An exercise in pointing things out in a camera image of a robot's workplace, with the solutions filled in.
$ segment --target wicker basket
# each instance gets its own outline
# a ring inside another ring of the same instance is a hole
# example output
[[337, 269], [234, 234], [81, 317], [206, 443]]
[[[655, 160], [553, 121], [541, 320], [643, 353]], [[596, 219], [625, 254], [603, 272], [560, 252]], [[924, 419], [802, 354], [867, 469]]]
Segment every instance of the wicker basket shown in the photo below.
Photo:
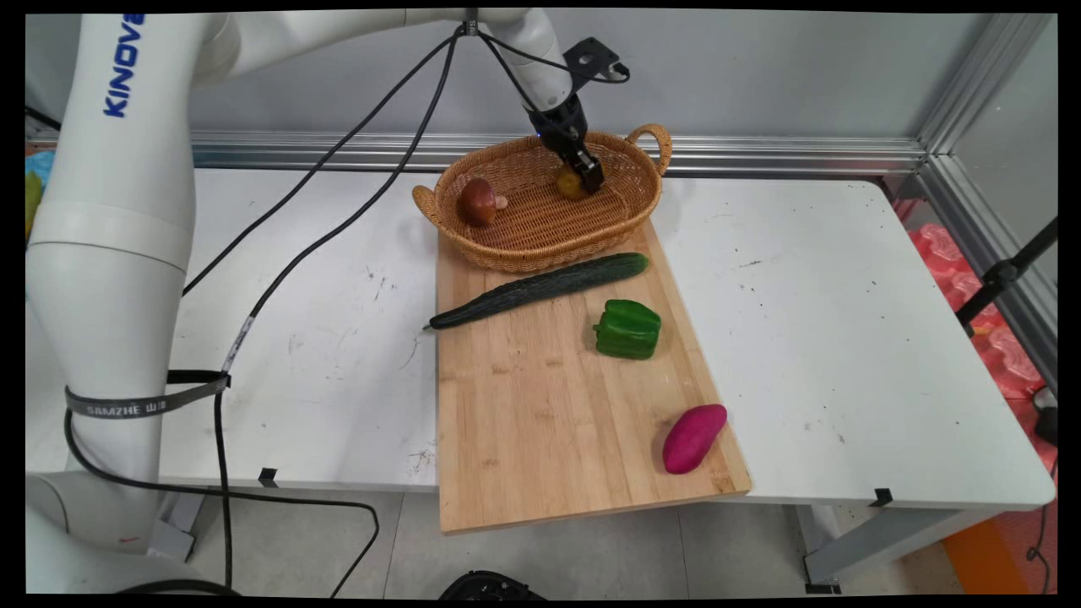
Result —
[[[656, 137], [657, 163], [635, 145], [642, 133]], [[671, 136], [659, 124], [639, 127], [626, 140], [590, 131], [586, 147], [604, 168], [604, 185], [582, 200], [556, 191], [562, 161], [535, 136], [466, 155], [443, 172], [436, 191], [416, 186], [413, 199], [479, 266], [524, 273], [571, 262], [623, 242], [645, 222], [660, 199], [660, 176], [672, 155]], [[457, 214], [458, 195], [473, 177], [488, 180], [509, 199], [483, 228], [469, 226]]]

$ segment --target floor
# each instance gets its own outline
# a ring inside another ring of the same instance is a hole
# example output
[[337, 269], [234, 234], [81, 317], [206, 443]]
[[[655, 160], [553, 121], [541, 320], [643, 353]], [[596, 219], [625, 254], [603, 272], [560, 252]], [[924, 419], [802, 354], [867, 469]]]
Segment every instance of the floor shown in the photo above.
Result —
[[[494, 570], [548, 599], [806, 596], [792, 507], [699, 503], [444, 537], [431, 493], [273, 491], [366, 502], [382, 529], [341, 597], [435, 599], [469, 570]], [[837, 511], [842, 531], [871, 510]], [[232, 502], [233, 587], [326, 596], [373, 527], [353, 508]], [[223, 582], [221, 503], [196, 520], [189, 564]], [[962, 593], [940, 544], [842, 580], [844, 595]]]

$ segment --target kinova logo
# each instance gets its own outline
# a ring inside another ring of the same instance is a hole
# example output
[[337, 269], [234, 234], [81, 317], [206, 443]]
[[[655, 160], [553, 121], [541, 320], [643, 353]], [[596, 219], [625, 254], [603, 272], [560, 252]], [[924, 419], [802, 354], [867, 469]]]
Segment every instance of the kinova logo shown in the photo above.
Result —
[[143, 25], [145, 16], [143, 13], [124, 14], [123, 21], [120, 23], [120, 26], [124, 28], [124, 34], [117, 40], [117, 52], [112, 55], [115, 64], [112, 71], [117, 76], [109, 81], [109, 92], [108, 96], [105, 97], [105, 109], [103, 110], [105, 116], [124, 117], [124, 108], [128, 107], [128, 98], [132, 92], [128, 85], [128, 79], [135, 76], [132, 68], [135, 67], [135, 62], [138, 60], [138, 49], [132, 43], [142, 38], [138, 30], [132, 26]]

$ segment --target table surface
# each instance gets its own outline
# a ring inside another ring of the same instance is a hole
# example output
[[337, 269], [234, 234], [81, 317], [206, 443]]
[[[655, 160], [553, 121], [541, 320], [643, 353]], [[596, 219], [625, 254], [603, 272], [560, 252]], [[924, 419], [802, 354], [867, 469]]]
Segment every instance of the table surface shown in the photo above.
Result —
[[[197, 170], [191, 273], [303, 173]], [[383, 173], [326, 172], [181, 305], [175, 369], [216, 369], [252, 303]], [[264, 308], [225, 394], [229, 472], [255, 485], [435, 490], [436, 229], [406, 174]], [[1054, 486], [882, 191], [665, 180], [652, 219], [753, 490], [734, 500], [1032, 508]], [[64, 467], [63, 375], [26, 308], [26, 468]], [[216, 484], [210, 399], [164, 420], [162, 478]]]

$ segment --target basket handle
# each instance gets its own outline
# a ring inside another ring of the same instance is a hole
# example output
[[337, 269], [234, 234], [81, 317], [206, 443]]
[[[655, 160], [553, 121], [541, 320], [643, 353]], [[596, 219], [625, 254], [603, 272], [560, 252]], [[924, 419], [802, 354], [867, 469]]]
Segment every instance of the basket handle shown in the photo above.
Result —
[[439, 221], [439, 209], [436, 207], [436, 193], [425, 186], [413, 186], [413, 202], [416, 208], [424, 213], [424, 216], [437, 227], [443, 223]]
[[668, 170], [668, 163], [672, 160], [672, 136], [664, 127], [651, 122], [631, 131], [630, 135], [627, 135], [627, 141], [637, 145], [638, 137], [642, 133], [649, 133], [657, 141], [657, 147], [660, 148], [660, 158], [657, 160], [657, 173], [664, 175], [665, 171]]

